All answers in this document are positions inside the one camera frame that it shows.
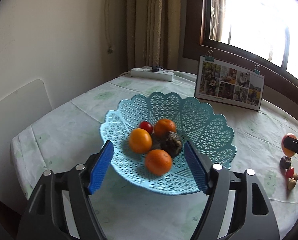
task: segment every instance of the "light blue plastic basket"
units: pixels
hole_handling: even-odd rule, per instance
[[[140,122],[146,120],[155,124],[162,118],[175,122],[183,143],[190,138],[197,150],[209,155],[212,162],[221,163],[227,169],[231,167],[231,161],[236,155],[236,147],[231,145],[234,131],[227,126],[222,114],[214,114],[211,105],[200,103],[194,97],[182,99],[177,93],[165,95],[153,92],[148,98],[135,95],[131,100],[122,100],[116,111],[108,111],[100,127],[103,141],[110,140],[114,145],[111,164],[126,180],[167,195],[199,191],[183,150],[173,159],[171,170],[158,177],[145,168],[145,155],[129,149],[128,136]]]

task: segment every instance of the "tablecloth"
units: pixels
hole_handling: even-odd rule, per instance
[[[174,74],[173,82],[126,74],[74,98],[23,130],[11,142],[11,159],[26,197],[44,170],[68,171],[99,152],[103,145],[99,127],[106,112],[115,110],[120,100],[154,91],[176,92],[182,98],[193,96],[196,75]],[[234,129],[237,153],[231,170],[255,170],[270,198],[282,238],[298,217],[298,182],[293,191],[286,190],[279,169],[281,139],[288,132],[298,138],[298,121],[265,100],[259,112],[208,103]],[[298,173],[297,154],[292,157],[292,166]],[[102,188],[91,196],[109,240],[190,239],[206,201],[202,192],[182,196],[149,192],[128,183],[112,167]]]

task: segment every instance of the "curtain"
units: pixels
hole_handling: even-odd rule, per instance
[[[226,11],[226,0],[211,0],[211,24],[210,39],[221,40],[224,16]]]
[[[127,0],[127,56],[134,67],[177,69],[180,0]]]

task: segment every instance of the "red cherry tomato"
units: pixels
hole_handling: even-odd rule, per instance
[[[153,126],[151,125],[151,123],[149,123],[147,121],[142,121],[139,124],[139,128],[146,130],[149,134],[152,134]]]
[[[293,174],[294,174],[294,168],[290,167],[287,169],[287,172],[285,173],[285,177],[289,179],[293,176]]]

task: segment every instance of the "white power strip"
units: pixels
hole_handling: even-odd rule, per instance
[[[158,79],[164,81],[173,81],[173,72],[159,70],[158,72],[152,72],[151,69],[145,68],[133,68],[130,71],[130,76],[132,77],[142,77],[150,79]]]

